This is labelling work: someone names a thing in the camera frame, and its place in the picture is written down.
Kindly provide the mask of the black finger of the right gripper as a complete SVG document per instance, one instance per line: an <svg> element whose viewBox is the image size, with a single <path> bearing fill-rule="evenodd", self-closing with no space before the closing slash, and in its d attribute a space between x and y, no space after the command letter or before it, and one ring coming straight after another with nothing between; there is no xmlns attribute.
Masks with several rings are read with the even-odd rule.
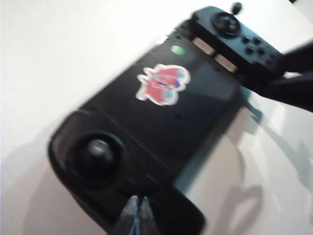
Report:
<svg viewBox="0 0 313 235"><path fill-rule="evenodd" d="M268 88L268 97L287 104L312 104L313 73L272 82Z"/></svg>
<svg viewBox="0 0 313 235"><path fill-rule="evenodd" d="M281 67L288 72L311 72L313 71L313 40L287 51L283 54Z"/></svg>

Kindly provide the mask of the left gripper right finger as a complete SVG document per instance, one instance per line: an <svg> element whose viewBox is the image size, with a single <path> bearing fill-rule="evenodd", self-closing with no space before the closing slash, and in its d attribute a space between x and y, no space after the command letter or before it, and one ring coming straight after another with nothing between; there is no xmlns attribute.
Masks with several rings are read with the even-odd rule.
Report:
<svg viewBox="0 0 313 235"><path fill-rule="evenodd" d="M139 206L136 219L136 234L137 235L157 234L157 225L147 196L143 197L141 204Z"/></svg>

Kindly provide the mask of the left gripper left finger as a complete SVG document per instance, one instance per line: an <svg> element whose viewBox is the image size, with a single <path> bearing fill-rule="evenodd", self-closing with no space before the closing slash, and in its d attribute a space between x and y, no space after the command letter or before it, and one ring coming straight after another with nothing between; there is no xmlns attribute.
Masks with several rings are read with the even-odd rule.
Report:
<svg viewBox="0 0 313 235"><path fill-rule="evenodd" d="M123 208L117 225L117 235L137 234L138 196L131 196Z"/></svg>

